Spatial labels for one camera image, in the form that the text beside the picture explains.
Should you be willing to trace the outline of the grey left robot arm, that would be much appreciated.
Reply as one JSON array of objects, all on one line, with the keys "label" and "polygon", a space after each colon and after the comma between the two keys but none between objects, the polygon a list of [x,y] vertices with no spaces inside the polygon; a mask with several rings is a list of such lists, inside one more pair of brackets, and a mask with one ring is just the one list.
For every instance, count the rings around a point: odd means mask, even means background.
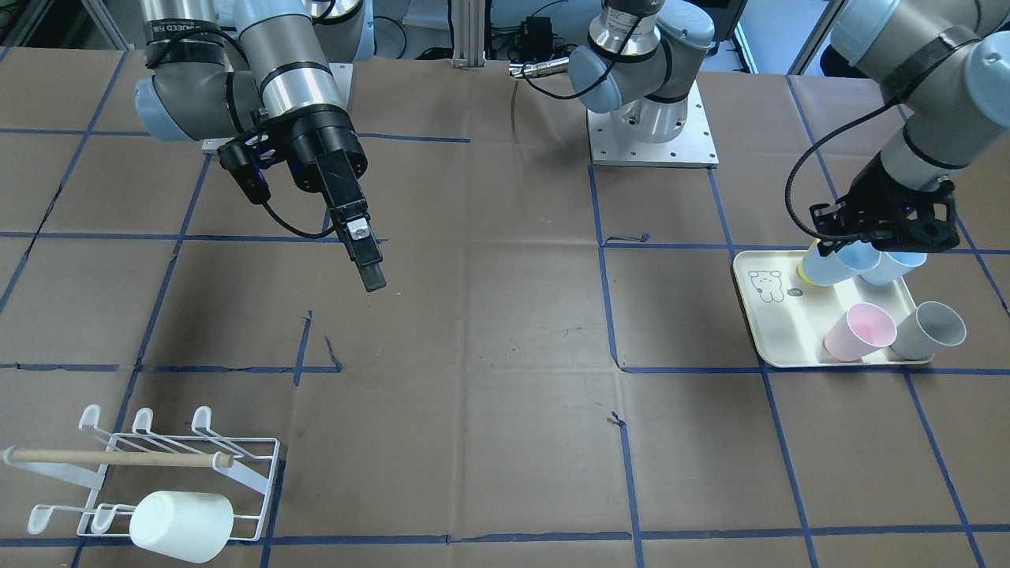
[{"label": "grey left robot arm", "polygon": [[[851,1],[831,48],[877,82],[883,109],[904,104],[911,118],[834,204],[799,219],[787,176],[793,223],[828,256],[855,242],[882,252],[944,252],[960,244],[955,179],[1008,133],[1006,1]],[[570,54],[574,97],[595,113],[631,109],[684,118],[686,97],[714,24],[685,1],[604,1],[587,43]]]}]

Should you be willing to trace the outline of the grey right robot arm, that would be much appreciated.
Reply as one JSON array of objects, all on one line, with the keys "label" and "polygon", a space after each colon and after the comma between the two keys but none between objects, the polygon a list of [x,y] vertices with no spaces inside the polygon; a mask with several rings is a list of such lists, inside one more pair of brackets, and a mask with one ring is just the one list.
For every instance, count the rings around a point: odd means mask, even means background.
[{"label": "grey right robot arm", "polygon": [[145,65],[136,109],[153,137],[220,139],[220,165],[268,206],[264,170],[324,198],[365,290],[385,286],[360,177],[367,155],[336,66],[367,58],[368,1],[144,1]]}]

